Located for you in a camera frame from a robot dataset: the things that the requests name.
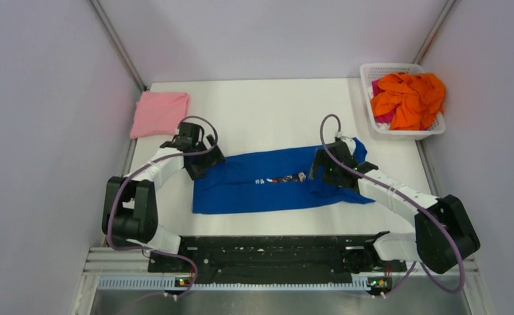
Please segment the blue printed t shirt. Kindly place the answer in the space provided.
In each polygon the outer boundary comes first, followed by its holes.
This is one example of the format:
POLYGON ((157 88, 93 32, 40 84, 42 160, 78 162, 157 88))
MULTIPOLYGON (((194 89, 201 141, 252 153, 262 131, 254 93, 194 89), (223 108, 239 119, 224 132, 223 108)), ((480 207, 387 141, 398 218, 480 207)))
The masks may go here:
POLYGON ((372 199, 349 188, 312 179, 320 146, 286 148, 229 156, 194 181, 192 212, 203 215, 260 213, 322 207, 372 199))

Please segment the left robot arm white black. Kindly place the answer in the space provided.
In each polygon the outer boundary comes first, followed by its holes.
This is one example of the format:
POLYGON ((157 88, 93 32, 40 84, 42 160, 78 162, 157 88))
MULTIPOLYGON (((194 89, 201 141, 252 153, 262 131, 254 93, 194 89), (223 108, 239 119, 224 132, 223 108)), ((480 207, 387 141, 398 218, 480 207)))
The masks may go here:
POLYGON ((106 184, 102 231, 108 245, 118 251, 143 249, 165 253, 164 263, 173 271, 186 268, 189 254, 182 238, 159 225, 156 194, 176 173, 202 179, 212 166, 226 159, 217 144, 218 133, 205 135, 201 125, 179 123, 177 134, 160 145, 136 171, 111 177, 106 184))

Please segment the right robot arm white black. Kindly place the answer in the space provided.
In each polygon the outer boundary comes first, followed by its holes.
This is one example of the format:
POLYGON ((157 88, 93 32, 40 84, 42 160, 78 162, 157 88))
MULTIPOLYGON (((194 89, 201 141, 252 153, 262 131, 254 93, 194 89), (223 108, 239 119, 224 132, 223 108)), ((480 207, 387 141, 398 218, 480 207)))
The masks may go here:
POLYGON ((399 260, 418 262, 431 272, 444 274, 453 268, 464 270, 466 258, 480 249, 459 198, 422 193, 387 176, 377 165, 358 163, 340 138, 317 149, 309 177, 358 200, 374 201, 412 227, 412 232, 384 231, 366 241, 363 261, 371 270, 399 260))

